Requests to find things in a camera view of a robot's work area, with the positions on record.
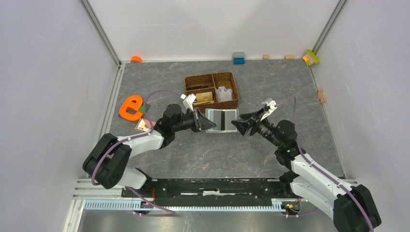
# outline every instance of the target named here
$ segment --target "white wall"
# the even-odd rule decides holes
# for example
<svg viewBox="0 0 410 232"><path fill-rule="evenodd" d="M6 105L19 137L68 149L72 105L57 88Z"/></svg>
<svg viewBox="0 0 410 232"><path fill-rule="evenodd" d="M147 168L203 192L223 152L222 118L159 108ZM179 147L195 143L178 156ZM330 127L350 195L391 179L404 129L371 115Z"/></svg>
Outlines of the white wall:
<svg viewBox="0 0 410 232"><path fill-rule="evenodd" d="M77 0L0 3L0 231L62 231L116 67Z"/></svg>
<svg viewBox="0 0 410 232"><path fill-rule="evenodd" d="M121 60L302 57L337 0L90 0Z"/></svg>
<svg viewBox="0 0 410 232"><path fill-rule="evenodd" d="M349 1L313 71L346 171L367 186L377 232L408 231L410 1Z"/></svg>

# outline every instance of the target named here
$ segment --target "orange toy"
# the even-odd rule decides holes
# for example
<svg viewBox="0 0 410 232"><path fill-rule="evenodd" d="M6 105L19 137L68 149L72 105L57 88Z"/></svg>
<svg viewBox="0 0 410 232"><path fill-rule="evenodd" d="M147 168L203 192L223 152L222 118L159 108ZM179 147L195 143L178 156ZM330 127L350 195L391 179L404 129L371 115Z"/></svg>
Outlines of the orange toy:
<svg viewBox="0 0 410 232"><path fill-rule="evenodd" d="M131 57L131 63L141 63L142 59L139 56Z"/></svg>
<svg viewBox="0 0 410 232"><path fill-rule="evenodd" d="M138 121L144 115L144 113L138 111L138 109L142 106L142 103L142 98L138 95L128 97L119 109L119 115L131 122ZM136 113L129 113L128 110L130 109L133 109Z"/></svg>

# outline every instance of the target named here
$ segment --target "brown basket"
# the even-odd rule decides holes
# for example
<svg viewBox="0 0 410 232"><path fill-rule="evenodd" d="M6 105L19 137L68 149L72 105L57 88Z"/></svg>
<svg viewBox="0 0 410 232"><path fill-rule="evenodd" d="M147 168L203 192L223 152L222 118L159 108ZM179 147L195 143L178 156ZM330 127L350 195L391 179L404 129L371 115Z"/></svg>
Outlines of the brown basket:
<svg viewBox="0 0 410 232"><path fill-rule="evenodd" d="M208 86L207 88L201 88L196 90L186 90L189 87L195 86ZM232 89L232 101L218 101L218 96L215 91L217 87L225 86L226 88ZM236 82L232 72L219 72L211 73L198 76L188 76L185 77L185 94L189 95L191 93L205 93L212 92L215 103L206 103L196 105L201 113L205 113L205 109L236 109L238 108L239 94L236 87Z"/></svg>

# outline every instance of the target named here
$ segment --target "orange round object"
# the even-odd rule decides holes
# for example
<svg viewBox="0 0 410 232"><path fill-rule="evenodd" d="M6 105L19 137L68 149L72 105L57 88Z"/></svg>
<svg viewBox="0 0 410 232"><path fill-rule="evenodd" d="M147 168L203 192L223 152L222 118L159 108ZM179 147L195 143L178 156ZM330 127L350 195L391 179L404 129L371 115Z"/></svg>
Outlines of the orange round object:
<svg viewBox="0 0 410 232"><path fill-rule="evenodd" d="M131 57L131 63L141 63L142 59L139 56Z"/></svg>
<svg viewBox="0 0 410 232"><path fill-rule="evenodd" d="M138 121L144 115L144 113L138 111L138 109L142 106L142 103L142 98L138 95L128 97L119 109L119 115L131 122ZM128 111L130 109L134 110L136 113L129 113Z"/></svg>

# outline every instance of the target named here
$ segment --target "orange tape dispenser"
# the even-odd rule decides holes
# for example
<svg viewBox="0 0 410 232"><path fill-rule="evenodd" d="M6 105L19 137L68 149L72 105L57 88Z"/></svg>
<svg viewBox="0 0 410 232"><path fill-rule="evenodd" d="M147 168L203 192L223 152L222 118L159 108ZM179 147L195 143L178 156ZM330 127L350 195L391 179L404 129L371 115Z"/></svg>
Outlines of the orange tape dispenser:
<svg viewBox="0 0 410 232"><path fill-rule="evenodd" d="M119 115L131 122L138 121L142 116L144 116L144 113L138 111L142 104L143 100L140 96L132 95L125 100L125 102L119 109ZM131 114L128 112L129 110L134 110L136 113Z"/></svg>

